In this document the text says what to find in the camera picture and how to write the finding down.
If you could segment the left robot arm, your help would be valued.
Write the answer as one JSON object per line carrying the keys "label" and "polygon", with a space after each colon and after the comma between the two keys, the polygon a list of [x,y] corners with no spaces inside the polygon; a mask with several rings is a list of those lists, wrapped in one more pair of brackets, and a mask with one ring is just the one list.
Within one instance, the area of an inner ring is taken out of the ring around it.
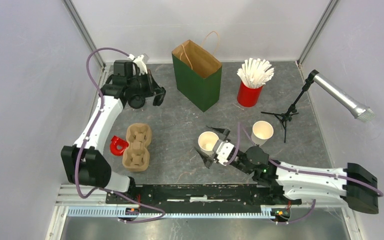
{"label": "left robot arm", "polygon": [[116,60],[113,74],[100,88],[102,97],[80,137],[71,146],[65,145],[61,158],[70,183],[104,188],[118,192],[125,204],[133,203],[137,190],[132,177],[112,171],[102,155],[107,137],[126,105],[139,109],[146,99],[153,97],[153,105],[160,106],[166,90],[154,80],[142,56],[134,60]]}

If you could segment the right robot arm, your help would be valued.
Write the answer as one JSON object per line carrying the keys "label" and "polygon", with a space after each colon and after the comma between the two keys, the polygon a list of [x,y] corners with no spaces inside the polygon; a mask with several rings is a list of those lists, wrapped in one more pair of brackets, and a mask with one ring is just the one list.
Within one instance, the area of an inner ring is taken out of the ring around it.
{"label": "right robot arm", "polygon": [[199,135],[195,150],[206,168],[220,164],[251,175],[254,182],[268,188],[269,199],[275,204],[322,200],[345,202],[364,214],[379,213],[379,198],[384,194],[378,189],[377,177],[360,164],[349,162],[345,168],[293,165],[272,159],[257,144],[243,152],[238,143],[231,142],[229,134],[227,128],[211,127]]}

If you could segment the white paper coffee cup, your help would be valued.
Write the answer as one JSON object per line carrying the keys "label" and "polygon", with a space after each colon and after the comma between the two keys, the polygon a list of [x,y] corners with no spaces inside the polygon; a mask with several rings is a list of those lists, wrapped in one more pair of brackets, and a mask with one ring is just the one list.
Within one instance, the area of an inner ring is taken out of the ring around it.
{"label": "white paper coffee cup", "polygon": [[219,140],[219,136],[212,131],[205,131],[201,133],[198,137],[198,146],[199,149],[207,154],[212,155],[214,153],[213,148]]}

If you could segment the black coffee lid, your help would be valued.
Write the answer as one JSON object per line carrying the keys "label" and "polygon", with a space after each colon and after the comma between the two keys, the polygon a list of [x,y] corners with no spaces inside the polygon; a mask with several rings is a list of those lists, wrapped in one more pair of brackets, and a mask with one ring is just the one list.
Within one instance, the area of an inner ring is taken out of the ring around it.
{"label": "black coffee lid", "polygon": [[146,98],[143,95],[136,94],[128,99],[128,105],[133,109],[140,109],[146,103]]}

